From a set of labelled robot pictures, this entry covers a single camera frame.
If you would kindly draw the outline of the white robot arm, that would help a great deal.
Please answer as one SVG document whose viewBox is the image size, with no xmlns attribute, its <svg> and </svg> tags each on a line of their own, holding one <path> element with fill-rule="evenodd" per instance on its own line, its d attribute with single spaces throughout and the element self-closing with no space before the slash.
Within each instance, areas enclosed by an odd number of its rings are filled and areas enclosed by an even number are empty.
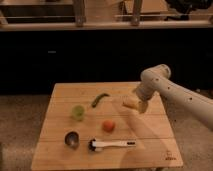
<svg viewBox="0 0 213 171">
<path fill-rule="evenodd" d="M 160 64 L 141 72 L 141 83 L 135 92 L 142 101 L 149 101 L 157 91 L 167 99 L 173 100 L 203 125 L 213 131 L 213 100 L 170 81 L 171 70 Z"/>
</svg>

